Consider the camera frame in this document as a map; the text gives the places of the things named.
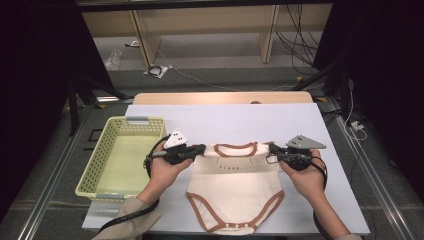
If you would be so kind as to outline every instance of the black cable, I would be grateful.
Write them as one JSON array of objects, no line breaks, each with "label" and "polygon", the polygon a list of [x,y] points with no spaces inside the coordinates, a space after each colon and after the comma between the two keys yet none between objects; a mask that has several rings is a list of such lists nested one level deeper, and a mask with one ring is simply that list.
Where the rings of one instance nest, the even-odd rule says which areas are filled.
[{"label": "black cable", "polygon": [[[310,62],[308,59],[304,58],[301,54],[299,54],[296,50],[294,50],[291,46],[289,46],[289,44],[285,41],[287,38],[285,38],[282,33],[277,32],[277,36],[280,39],[283,46],[287,50],[289,50],[292,55],[296,56],[297,58],[302,60],[304,63],[306,63],[308,65],[312,65],[312,62]],[[299,43],[295,43],[293,41],[289,41],[289,42],[292,43],[292,44],[301,46],[301,44],[299,44]]]},{"label": "black cable", "polygon": [[163,138],[161,138],[153,147],[152,150],[150,150],[150,153],[146,156],[146,159],[144,160],[144,168],[147,171],[147,175],[149,175],[150,178],[150,165],[151,165],[151,161],[152,161],[152,155],[153,152],[155,151],[155,149],[157,148],[157,146],[159,146],[159,144],[165,140],[168,140],[169,137],[171,136],[171,134],[169,134],[168,136],[165,136]]},{"label": "black cable", "polygon": [[309,53],[310,53],[312,56],[313,56],[313,54],[312,54],[311,50],[309,49],[308,44],[306,44],[305,39],[303,38],[303,34],[302,34],[302,25],[301,25],[301,23],[300,23],[300,21],[301,21],[301,19],[302,19],[303,5],[302,5],[302,4],[298,4],[298,5],[297,5],[297,8],[296,8],[296,13],[299,13],[299,14],[298,14],[298,15],[299,15],[299,17],[298,17],[297,25],[296,25],[296,22],[295,22],[295,20],[294,20],[294,18],[293,18],[293,15],[292,15],[292,13],[291,13],[291,11],[290,11],[289,6],[288,6],[288,5],[286,5],[286,8],[287,8],[287,11],[288,11],[288,13],[289,13],[289,15],[290,15],[290,18],[291,18],[292,22],[293,22],[293,25],[294,25],[294,27],[295,27],[295,29],[296,29],[295,42],[296,42],[296,40],[297,40],[297,36],[299,36],[299,37],[300,37],[300,39],[301,39],[301,41],[302,41],[302,45],[304,46],[304,47],[303,47],[303,49],[305,50],[306,57],[309,59],[308,51],[309,51]]},{"label": "black cable", "polygon": [[311,37],[311,39],[312,39],[312,41],[314,41],[314,43],[317,45],[317,47],[316,48],[314,48],[314,47],[312,47],[312,48],[314,48],[314,49],[318,49],[318,42],[315,40],[315,38],[314,38],[314,36],[312,36],[312,34],[311,34],[311,32],[309,32],[308,31],[308,34],[309,34],[309,36]]},{"label": "black cable", "polygon": [[307,59],[305,59],[302,55],[300,55],[298,52],[296,52],[296,50],[294,50],[292,47],[290,47],[289,45],[288,45],[288,43],[286,43],[283,39],[282,39],[282,37],[280,36],[280,34],[281,33],[278,33],[277,32],[277,36],[280,38],[280,41],[281,41],[281,43],[283,44],[283,46],[287,49],[287,50],[289,50],[290,51],[290,53],[291,53],[291,62],[292,62],[292,67],[293,67],[293,69],[294,70],[296,70],[296,72],[298,72],[298,73],[300,73],[300,74],[304,74],[304,75],[314,75],[313,73],[305,73],[305,72],[302,72],[302,71],[300,71],[299,69],[297,69],[296,68],[296,66],[294,65],[294,62],[293,62],[293,56],[296,56],[297,58],[299,58],[301,61],[303,61],[304,63],[306,63],[306,64],[308,64],[308,65],[310,65],[310,66],[312,66],[312,63],[311,62],[309,62],[309,60],[307,60]]},{"label": "black cable", "polygon": [[[312,156],[312,158],[319,159],[324,164],[325,170],[323,170],[321,167],[319,167],[315,163],[310,162],[310,164],[312,166],[314,166],[316,169],[318,169],[321,172],[321,174],[322,174],[322,176],[324,178],[324,186],[323,187],[324,187],[324,190],[325,190],[325,187],[327,186],[327,178],[328,178],[327,166],[325,165],[325,162],[320,157]],[[318,218],[317,218],[317,216],[315,214],[315,211],[313,211],[312,216],[313,216],[313,219],[314,219],[315,226],[317,227],[317,229],[321,233],[321,235],[325,239],[328,239],[328,240],[332,239],[331,236],[327,233],[327,231],[321,226],[321,223],[318,221]]]},{"label": "black cable", "polygon": [[303,5],[302,5],[302,4],[298,4],[298,5],[297,5],[297,9],[296,9],[296,14],[298,15],[298,21],[297,21],[298,23],[297,23],[297,25],[296,25],[296,21],[295,21],[295,19],[294,19],[293,15],[292,15],[292,13],[291,13],[291,11],[290,11],[289,6],[288,6],[288,5],[286,5],[286,8],[287,8],[287,11],[288,11],[288,13],[289,13],[289,15],[290,15],[290,18],[291,18],[292,22],[293,22],[293,25],[294,25],[294,27],[295,27],[295,29],[296,29],[296,36],[295,36],[295,40],[294,40],[294,42],[293,42],[293,47],[291,48],[291,49],[292,49],[292,51],[291,51],[291,52],[292,52],[292,55],[291,55],[291,62],[292,62],[292,66],[293,66],[293,68],[294,68],[297,72],[299,72],[299,73],[301,73],[301,74],[305,74],[305,75],[314,75],[314,74],[304,73],[304,72],[300,71],[299,69],[297,69],[297,68],[294,66],[294,56],[300,56],[300,54],[298,54],[298,53],[294,50],[295,46],[297,45],[297,38],[298,38],[298,37],[300,37],[300,39],[301,39],[301,42],[302,42],[302,44],[300,44],[300,46],[302,46],[301,50],[303,49],[303,51],[305,52],[307,60],[304,60],[305,58],[303,58],[303,57],[301,57],[300,59],[301,59],[301,60],[303,60],[303,62],[304,62],[304,63],[307,63],[308,65],[312,66],[312,60],[310,59],[309,55],[313,56],[313,54],[312,54],[312,52],[311,52],[311,50],[310,50],[309,46],[306,44],[305,39],[303,38],[303,35],[302,35],[302,28],[301,28],[301,23],[300,23],[300,21],[301,21],[301,19],[302,19]]},{"label": "black cable", "polygon": [[329,112],[321,112],[321,116],[326,116],[326,115],[329,115],[329,114],[340,114],[341,112],[342,112],[341,109],[336,109],[336,110],[332,110],[332,111],[329,111]]},{"label": "black cable", "polygon": [[340,116],[340,114],[336,114],[336,115],[332,116],[332,117],[330,118],[330,120],[328,120],[327,122],[325,122],[325,127],[330,126],[330,124],[334,121],[334,119],[336,119],[336,118],[337,118],[337,117],[339,117],[339,116]]},{"label": "black cable", "polygon": [[297,46],[300,46],[300,47],[303,47],[304,45],[303,44],[300,44],[300,43],[295,43],[295,42],[293,42],[292,40],[290,40],[290,39],[288,39],[288,38],[286,38],[286,37],[284,37],[284,35],[281,33],[281,32],[277,32],[277,34],[281,34],[281,37],[284,39],[284,41],[286,41],[286,42],[289,42],[289,43],[291,43],[291,44],[295,44],[295,45],[297,45]]},{"label": "black cable", "polygon": [[154,202],[152,206],[150,206],[150,207],[148,207],[148,208],[146,208],[146,209],[143,209],[143,210],[141,210],[141,211],[138,211],[138,212],[135,212],[135,213],[130,213],[130,214],[128,214],[128,215],[125,215],[125,216],[122,216],[122,217],[119,217],[119,218],[115,218],[115,219],[113,219],[113,220],[110,220],[109,222],[107,222],[105,225],[103,225],[103,226],[100,228],[100,230],[99,230],[98,234],[99,234],[101,231],[103,231],[103,230],[105,230],[106,228],[111,227],[111,226],[113,226],[113,225],[117,225],[117,224],[120,224],[120,223],[123,223],[123,222],[129,221],[129,220],[131,220],[131,219],[134,219],[134,218],[137,218],[137,217],[141,217],[141,216],[143,216],[143,215],[146,215],[146,214],[148,214],[148,213],[152,212],[153,210],[155,210],[155,208],[156,208],[158,205],[159,205],[159,199],[158,199],[158,200],[156,200],[156,202]]}]

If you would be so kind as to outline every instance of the person's left hand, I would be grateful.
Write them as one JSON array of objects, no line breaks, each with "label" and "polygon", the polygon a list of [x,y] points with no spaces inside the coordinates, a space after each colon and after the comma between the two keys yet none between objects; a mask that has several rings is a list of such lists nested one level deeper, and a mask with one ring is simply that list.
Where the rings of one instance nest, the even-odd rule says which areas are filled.
[{"label": "person's left hand", "polygon": [[[164,145],[165,142],[161,142],[156,147],[155,152],[162,151]],[[193,163],[193,159],[187,159],[182,163],[171,165],[161,157],[153,158],[150,164],[150,181],[137,198],[146,204],[152,205],[175,182],[178,174],[188,168],[191,163]]]}]

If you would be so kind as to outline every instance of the electrical cable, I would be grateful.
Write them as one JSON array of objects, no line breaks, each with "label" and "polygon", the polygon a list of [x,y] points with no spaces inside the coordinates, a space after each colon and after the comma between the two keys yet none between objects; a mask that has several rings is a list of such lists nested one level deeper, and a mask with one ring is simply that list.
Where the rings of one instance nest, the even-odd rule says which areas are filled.
[{"label": "electrical cable", "polygon": [[[218,86],[218,85],[212,85],[212,84],[209,84],[209,83],[207,83],[207,82],[205,82],[205,81],[202,81],[202,80],[200,80],[200,79],[198,79],[198,78],[195,78],[195,77],[191,77],[191,76],[188,76],[188,75],[185,75],[185,74],[183,74],[180,70],[178,70],[164,55],[163,55],[163,53],[159,50],[159,48],[155,45],[155,44],[153,44],[151,41],[150,41],[150,44],[151,45],[153,45],[153,47],[158,51],[158,53],[162,56],[162,58],[163,59],[165,59],[165,61],[166,62],[168,62],[168,64],[170,65],[170,66],[173,66],[172,67],[172,69],[174,69],[178,74],[180,74],[181,76],[183,76],[183,77],[185,77],[185,78],[188,78],[188,79],[192,79],[192,80],[195,80],[195,81],[197,81],[197,82],[200,82],[200,83],[202,83],[202,84],[204,84],[204,85],[206,85],[206,86],[209,86],[209,87],[212,87],[212,88],[218,88],[218,89],[224,89],[224,90],[229,90],[229,91],[233,91],[233,92],[241,92],[241,90],[237,90],[237,89],[234,89],[234,88],[229,88],[229,87],[223,87],[223,86]],[[320,86],[322,86],[322,85],[324,85],[324,83],[323,84],[319,84],[319,85],[317,85],[317,86],[313,86],[313,87],[309,87],[309,88],[306,88],[305,90],[309,90],[309,89],[314,89],[314,88],[318,88],[318,87],[320,87]],[[281,89],[281,88],[289,88],[289,89],[291,89],[291,88],[293,88],[293,87],[295,87],[295,86],[279,86],[279,87],[276,87],[276,88],[273,88],[273,89],[270,89],[270,90],[265,90],[266,92],[272,92],[272,91],[275,91],[275,90],[278,90],[278,89]]]},{"label": "electrical cable", "polygon": [[150,174],[151,174],[151,164],[152,164],[152,160],[153,160],[153,153],[155,151],[155,149],[159,146],[159,144],[163,141],[166,141],[169,139],[169,137],[171,136],[171,134],[168,134],[167,136],[161,138],[159,141],[156,142],[156,144],[152,147],[152,150],[150,150],[149,154],[146,156],[146,159],[143,162],[143,167],[146,169],[147,171],[147,175],[150,178]]},{"label": "electrical cable", "polygon": [[117,225],[117,224],[120,224],[120,223],[126,222],[126,221],[131,220],[131,219],[134,219],[134,218],[138,218],[138,217],[141,217],[141,216],[143,216],[143,215],[146,215],[146,214],[148,214],[148,213],[150,213],[150,212],[153,212],[153,210],[155,210],[155,208],[156,208],[158,205],[159,205],[159,199],[158,199],[158,200],[156,200],[156,201],[153,203],[153,205],[152,205],[152,206],[150,206],[150,207],[148,207],[148,208],[146,208],[146,209],[143,209],[143,210],[140,210],[140,211],[137,211],[137,212],[134,212],[134,213],[130,213],[130,214],[125,215],[125,216],[122,216],[122,217],[118,217],[118,218],[112,219],[112,220],[110,220],[109,222],[107,222],[106,224],[104,224],[104,225],[100,228],[100,230],[99,230],[99,232],[98,232],[97,234],[99,234],[100,232],[102,232],[103,230],[105,230],[105,229],[106,229],[106,228],[108,228],[108,227],[111,227],[111,226],[114,226],[114,225]]},{"label": "electrical cable", "polygon": [[[294,57],[297,57],[298,59],[300,59],[304,64],[309,65],[308,67],[312,66],[313,63],[313,59],[315,58],[314,54],[311,51],[311,47],[309,47],[309,45],[306,43],[304,37],[303,37],[303,33],[302,33],[302,25],[301,25],[301,19],[302,19],[302,13],[303,13],[303,5],[302,4],[298,4],[296,7],[296,12],[295,12],[295,17],[297,18],[297,23],[295,21],[295,17],[293,17],[293,14],[289,8],[289,5],[286,5],[287,11],[290,15],[290,18],[293,22],[293,26],[296,29],[296,35],[295,35],[295,39],[294,41],[290,41],[288,40],[286,37],[284,37],[282,35],[282,33],[278,33],[277,32],[277,36],[280,39],[281,43],[283,44],[283,46],[290,51],[291,53],[291,63],[292,63],[292,67],[295,71],[297,71],[300,74],[304,74],[304,75],[314,75],[312,73],[306,73],[303,71],[300,71],[294,64]],[[296,46],[300,46],[300,51],[301,53],[298,53],[295,50]]]},{"label": "electrical cable", "polygon": [[346,118],[345,125],[343,126],[343,129],[344,129],[345,134],[346,134],[349,138],[351,138],[351,139],[355,139],[355,140],[357,140],[357,141],[363,141],[363,140],[367,139],[367,137],[368,137],[367,133],[366,133],[364,130],[362,130],[362,129],[360,129],[360,130],[359,130],[359,131],[361,131],[362,133],[364,133],[364,135],[365,135],[365,136],[364,136],[363,138],[357,138],[355,134],[354,134],[354,136],[352,137],[352,136],[351,136],[351,135],[347,132],[347,130],[346,130],[347,123],[349,122],[349,119],[350,119],[350,117],[352,116],[352,112],[353,112],[353,93],[352,93],[352,89],[351,89],[350,87],[349,87],[349,91],[350,91],[350,104],[351,104],[351,107],[350,107],[349,116]]},{"label": "electrical cable", "polygon": [[312,39],[312,41],[314,41],[315,42],[315,44],[317,45],[317,47],[315,48],[315,47],[311,47],[311,48],[314,48],[314,49],[318,49],[318,42],[315,40],[315,38],[314,38],[314,36],[312,36],[312,34],[311,34],[311,32],[310,31],[308,31],[308,34],[309,34],[309,36],[311,37],[311,39]]},{"label": "electrical cable", "polygon": [[[312,158],[316,158],[318,160],[320,160],[323,164],[324,164],[324,169],[322,169],[320,166],[318,166],[317,164],[315,164],[314,162],[310,162],[311,166],[315,167],[317,170],[319,170],[321,172],[321,174],[323,175],[324,181],[323,181],[323,188],[325,190],[326,186],[327,186],[327,179],[328,179],[328,170],[327,170],[327,166],[324,162],[324,160],[322,160],[320,157],[316,157],[316,156],[312,156]],[[317,215],[315,214],[315,211],[312,212],[312,217],[314,219],[314,223],[315,226],[317,227],[318,231],[321,233],[321,235],[325,238],[325,239],[332,239],[330,237],[330,235],[328,234],[328,232],[322,227],[321,223],[318,220]]]},{"label": "electrical cable", "polygon": [[321,112],[321,116],[326,116],[326,115],[329,115],[329,114],[341,114],[341,109],[336,109],[336,110],[333,110],[333,111],[329,111],[329,112]]},{"label": "electrical cable", "polygon": [[328,120],[327,122],[325,122],[325,126],[328,127],[333,121],[334,119],[336,119],[337,117],[339,117],[340,115],[334,115],[330,118],[330,120]]}]

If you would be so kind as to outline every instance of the plastic basket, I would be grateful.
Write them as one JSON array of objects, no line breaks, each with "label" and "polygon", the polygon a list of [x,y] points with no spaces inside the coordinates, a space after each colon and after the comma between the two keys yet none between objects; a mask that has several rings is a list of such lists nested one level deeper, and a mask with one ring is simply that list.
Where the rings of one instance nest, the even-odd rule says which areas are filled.
[{"label": "plastic basket", "polygon": [[124,200],[149,181],[143,162],[166,136],[159,117],[111,117],[94,148],[75,193],[91,200]]}]

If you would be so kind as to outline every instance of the gray floor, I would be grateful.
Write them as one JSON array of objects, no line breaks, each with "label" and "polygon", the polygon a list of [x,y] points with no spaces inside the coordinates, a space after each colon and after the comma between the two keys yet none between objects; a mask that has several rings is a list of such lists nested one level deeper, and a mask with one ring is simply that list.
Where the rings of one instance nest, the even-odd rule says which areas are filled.
[{"label": "gray floor", "polygon": [[[320,33],[312,34],[319,39]],[[287,36],[293,37],[294,35],[287,33]],[[161,66],[172,64],[189,78],[176,71],[166,73],[162,79],[148,78],[142,74],[146,68],[140,50],[123,46],[133,40],[135,39],[95,39],[99,53],[105,61],[113,49],[122,51],[120,71],[111,71],[110,76],[116,88],[128,94],[222,90],[216,86],[243,91],[274,88],[284,90],[285,88],[279,87],[293,86],[297,83],[296,77],[307,76],[292,69],[290,52],[281,46],[277,38],[273,42],[271,62],[263,64],[259,57],[254,34],[226,34],[165,37],[160,46],[163,56],[159,54],[155,64]],[[295,60],[293,64],[301,70],[314,72],[305,68],[305,64],[301,61]],[[314,96],[322,95],[319,91],[321,84],[321,82],[314,84],[314,88],[310,90]],[[323,111],[331,110],[331,106],[327,102],[318,102],[318,105]],[[77,197],[74,189],[91,155],[90,149],[95,146],[95,142],[89,141],[92,130],[102,128],[111,116],[124,115],[127,106],[127,104],[115,103],[107,104],[104,108],[92,109],[91,106],[88,106],[80,110],[81,116],[86,116],[85,124],[73,146],[72,156],[65,166],[63,175],[60,176],[48,208],[42,213],[43,218],[36,225],[38,228],[34,231],[33,239],[90,239],[95,235],[93,232],[81,229],[90,202],[85,198]],[[330,117],[326,116],[324,120],[327,121]],[[361,118],[360,112],[354,112],[353,117]],[[388,164],[390,156],[384,146],[380,144],[381,141],[374,132],[372,124],[365,122],[364,125],[368,138],[361,142],[362,148],[383,180],[396,207],[405,217],[406,225],[412,229],[417,239],[424,239],[424,229],[422,228],[424,206],[422,202],[415,195],[404,176],[395,167]],[[49,182],[55,164],[61,158],[62,150],[69,140],[70,121],[66,108],[61,121],[55,128],[55,135],[46,148],[43,158],[35,166],[27,183],[21,189],[15,203],[0,225],[0,239],[16,239],[18,237],[36,201]],[[344,132],[336,120],[329,124],[328,131],[371,229],[371,235],[366,236],[365,239],[402,239],[396,234],[381,202],[375,197],[375,192],[358,164],[358,158],[347,143]],[[320,236],[290,236],[288,239],[322,238]]]}]

